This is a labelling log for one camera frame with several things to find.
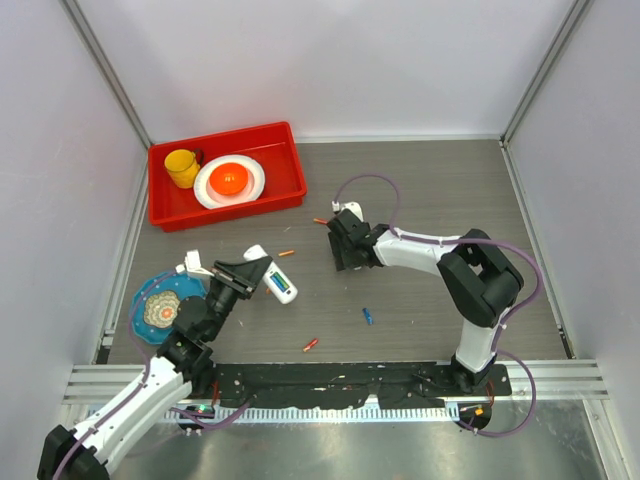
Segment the green battery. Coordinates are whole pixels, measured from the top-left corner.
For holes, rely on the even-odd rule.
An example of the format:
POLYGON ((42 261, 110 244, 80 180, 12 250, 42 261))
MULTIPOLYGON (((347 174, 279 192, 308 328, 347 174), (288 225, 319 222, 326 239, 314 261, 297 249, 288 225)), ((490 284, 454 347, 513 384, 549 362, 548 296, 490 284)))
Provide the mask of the green battery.
POLYGON ((285 275, 276 270, 270 274, 270 279, 273 286, 281 292, 283 295, 291 295, 295 290, 294 286, 289 282, 285 275))

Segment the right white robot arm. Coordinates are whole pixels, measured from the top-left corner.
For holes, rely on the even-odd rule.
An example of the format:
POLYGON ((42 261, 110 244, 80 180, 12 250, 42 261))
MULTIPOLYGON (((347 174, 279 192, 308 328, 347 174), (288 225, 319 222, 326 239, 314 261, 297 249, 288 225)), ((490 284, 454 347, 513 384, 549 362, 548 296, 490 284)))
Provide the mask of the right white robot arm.
POLYGON ((461 237, 435 237, 387 224, 372 227, 348 208, 336 213, 327 227, 338 271, 403 267, 442 279, 463 317, 451 360, 453 386, 465 395, 483 388, 495 361, 498 324, 524 286, 519 271, 486 233, 472 229, 461 237))

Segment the white remote control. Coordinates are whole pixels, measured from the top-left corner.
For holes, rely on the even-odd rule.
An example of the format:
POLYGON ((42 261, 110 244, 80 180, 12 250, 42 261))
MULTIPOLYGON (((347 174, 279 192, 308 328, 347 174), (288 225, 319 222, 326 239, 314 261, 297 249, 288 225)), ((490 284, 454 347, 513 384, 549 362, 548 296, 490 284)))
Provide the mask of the white remote control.
POLYGON ((296 299, 298 289, 284 271, 275 263, 273 258, 264 250, 264 248, 261 245, 256 244, 249 247, 243 253, 243 258, 246 261, 253 261, 266 257, 271 259, 271 263, 262 277, 263 282, 281 304, 290 304, 296 299))

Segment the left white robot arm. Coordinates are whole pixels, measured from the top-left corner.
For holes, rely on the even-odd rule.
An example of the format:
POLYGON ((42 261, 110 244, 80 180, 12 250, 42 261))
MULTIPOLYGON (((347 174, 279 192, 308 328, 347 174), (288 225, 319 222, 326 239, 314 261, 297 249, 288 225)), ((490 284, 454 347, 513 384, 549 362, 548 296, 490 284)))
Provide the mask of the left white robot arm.
POLYGON ((159 417, 188 396, 205 397, 215 375, 209 346, 236 302, 249 299, 272 264, 269 255, 242 263, 200 266, 195 252, 183 264, 157 278, 181 273, 209 279, 205 297, 190 296, 179 305, 171 334, 141 373, 101 410, 72 429, 56 426, 44 440, 39 479, 107 479, 132 446, 159 417))

